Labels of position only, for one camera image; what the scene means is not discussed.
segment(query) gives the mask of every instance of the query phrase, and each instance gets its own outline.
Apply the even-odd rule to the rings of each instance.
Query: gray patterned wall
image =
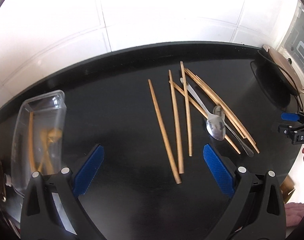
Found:
[[[304,71],[304,6],[301,5],[293,29],[291,30],[284,48]]]

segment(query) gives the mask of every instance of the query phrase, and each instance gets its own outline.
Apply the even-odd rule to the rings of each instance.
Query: blue gripper pad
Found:
[[[282,113],[281,118],[283,120],[294,121],[294,122],[297,122],[299,120],[298,114],[292,114],[292,113]]]
[[[98,145],[74,177],[72,191],[76,198],[86,193],[103,159],[103,146]]]
[[[209,144],[204,146],[203,157],[221,191],[231,198],[235,192],[233,176]]]

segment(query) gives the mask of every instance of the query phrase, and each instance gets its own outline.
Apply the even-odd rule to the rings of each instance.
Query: white tile wall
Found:
[[[273,40],[270,39],[267,35],[260,34],[256,31],[244,27],[237,28],[232,42],[245,44],[245,45],[252,45],[252,44],[267,44],[269,46],[273,45]]]
[[[44,48],[102,23],[95,0],[5,0],[0,8],[0,80]]]
[[[235,26],[210,20],[163,20],[107,27],[112,51],[168,41],[229,42]]]
[[[110,52],[106,28],[92,30],[43,53],[36,62],[44,77],[76,62]]]
[[[244,0],[101,0],[106,26],[209,18],[236,24]]]
[[[297,0],[5,0],[0,107],[39,79],[96,55],[167,41],[277,47]]]
[[[278,46],[290,26],[296,5],[297,0],[245,0],[239,27],[255,31],[262,36],[262,40],[265,40],[265,35],[272,40],[270,46]]]
[[[10,91],[4,87],[0,86],[0,108],[7,103],[14,95],[10,93]]]

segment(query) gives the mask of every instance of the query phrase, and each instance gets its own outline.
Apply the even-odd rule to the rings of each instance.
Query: spoon bowl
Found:
[[[223,119],[218,115],[213,115],[210,119],[206,120],[206,129],[214,139],[218,141],[224,140],[226,128]]]
[[[199,98],[197,93],[194,91],[194,89],[191,87],[191,85],[186,82],[187,90],[190,92],[190,94],[195,98],[195,100],[199,103],[199,105],[203,108],[205,113],[207,114],[207,120],[206,120],[206,129],[208,133],[216,140],[223,141],[226,134],[226,128],[224,125],[223,119],[216,115],[212,114],[208,111],[208,109],[203,104],[202,100]]]
[[[224,109],[221,106],[215,106],[213,109],[213,114],[217,114],[218,116],[220,116],[223,119],[223,122],[225,124],[225,126],[231,131],[231,133],[234,135],[234,137],[237,139],[237,141],[239,141],[240,145],[243,147],[244,151],[246,152],[246,154],[249,157],[253,157],[254,156],[254,152],[252,151],[252,149],[250,147],[247,146],[246,143],[244,143],[241,138],[231,129],[231,127],[229,127],[226,123],[225,123],[225,112]]]

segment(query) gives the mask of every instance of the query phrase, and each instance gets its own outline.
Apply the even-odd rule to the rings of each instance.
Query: chopstick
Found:
[[[188,99],[187,87],[186,87],[186,77],[184,72],[183,61],[180,61],[181,72],[183,78],[183,88],[184,88],[184,98],[185,98],[185,110],[186,110],[186,124],[187,124],[187,139],[189,146],[189,156],[192,156],[192,124],[191,124],[191,113],[190,104]]]
[[[173,82],[174,88],[179,91],[183,96],[184,96],[184,91],[175,83]],[[189,101],[192,103],[193,106],[196,107],[197,110],[200,111],[200,113],[207,119],[207,114],[205,111],[201,108],[201,106],[196,103],[190,96],[188,96]],[[225,139],[228,141],[228,143],[234,148],[234,150],[238,153],[241,154],[240,150],[236,147],[236,145],[233,143],[233,141],[228,137],[228,135],[225,135]]]
[[[173,105],[173,113],[174,113],[174,125],[175,125],[177,160],[178,160],[178,173],[184,173],[180,120],[179,120],[179,117],[178,117],[178,109],[177,109],[175,90],[174,90],[174,86],[173,86],[173,78],[172,78],[172,73],[171,73],[170,70],[168,71],[168,75],[169,75],[169,79],[170,79],[171,97],[172,97],[172,105]]]
[[[234,120],[240,123],[236,115],[232,112],[232,110],[221,100],[221,98],[203,81],[201,78],[197,75],[195,75],[199,81],[202,83],[204,88],[206,89],[206,93],[210,96],[210,98],[217,104],[217,105],[224,105],[224,107],[227,109],[227,118],[231,122],[231,124],[236,128],[236,130],[239,132],[239,134],[242,136],[243,139],[246,138],[242,130],[240,129],[240,125],[238,125]]]
[[[232,124],[235,124],[235,127],[238,127],[242,131],[243,135],[246,136],[246,138],[252,144],[254,149],[257,151],[257,153],[259,153],[254,139],[251,137],[251,135],[240,122],[240,120],[235,116],[232,110],[223,102],[223,100],[203,80],[201,80],[198,76],[194,75],[189,69],[185,68],[185,72],[196,82],[196,84],[198,84],[202,88],[202,90],[204,90],[205,93],[207,93],[207,95],[214,101],[215,104],[220,105],[224,109],[227,118],[229,120],[233,120]]]
[[[159,110],[159,105],[158,105],[157,100],[156,100],[156,96],[155,96],[155,93],[154,93],[152,82],[151,82],[150,79],[148,80],[148,82],[149,82],[151,96],[152,96],[152,100],[153,100],[153,104],[154,104],[154,108],[155,108],[155,112],[156,112],[156,117],[157,117],[157,120],[159,122],[159,128],[161,129],[161,134],[162,134],[165,149],[166,149],[166,152],[167,152],[167,157],[168,157],[168,160],[170,162],[170,166],[171,166],[171,169],[172,169],[172,172],[173,172],[175,182],[177,184],[180,184],[181,183],[181,178],[180,178],[180,175],[178,174],[178,171],[177,171],[177,167],[176,167],[175,160],[174,160],[172,150],[171,150],[171,146],[170,146],[170,143],[169,143],[169,140],[168,140],[168,137],[167,137],[165,126],[164,126],[164,123],[163,123],[163,120],[162,120],[161,112]]]
[[[34,155],[33,155],[33,112],[30,112],[29,115],[28,153],[29,153],[29,163],[30,163],[31,172],[35,172],[37,169],[35,167]]]
[[[53,165],[50,160],[48,135],[49,135],[49,132],[46,129],[41,130],[40,139],[42,142],[43,156],[42,156],[41,162],[39,164],[38,171],[42,173],[43,164],[45,162],[47,173],[54,174],[54,168],[53,168]]]

